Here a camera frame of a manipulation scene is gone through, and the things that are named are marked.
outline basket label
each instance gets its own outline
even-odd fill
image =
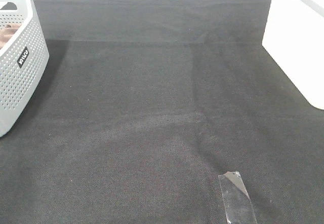
[[[27,49],[27,47],[24,48],[24,51],[22,51],[21,55],[19,56],[17,63],[19,65],[19,67],[21,68],[24,63],[26,62],[27,58],[29,55],[29,50]]]

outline basket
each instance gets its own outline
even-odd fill
[[[25,108],[48,62],[49,53],[33,0],[12,2],[16,10],[0,10],[0,29],[21,26],[0,49],[0,136],[6,134]]]

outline clear tape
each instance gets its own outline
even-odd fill
[[[257,224],[252,203],[239,172],[218,176],[228,224]]]

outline black cloth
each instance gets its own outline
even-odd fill
[[[271,0],[34,0],[45,73],[0,139],[0,223],[324,222],[324,112],[261,45]]]

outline black fabric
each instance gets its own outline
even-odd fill
[[[324,112],[261,41],[271,0],[34,0],[50,60],[0,139],[0,223],[323,223]]]

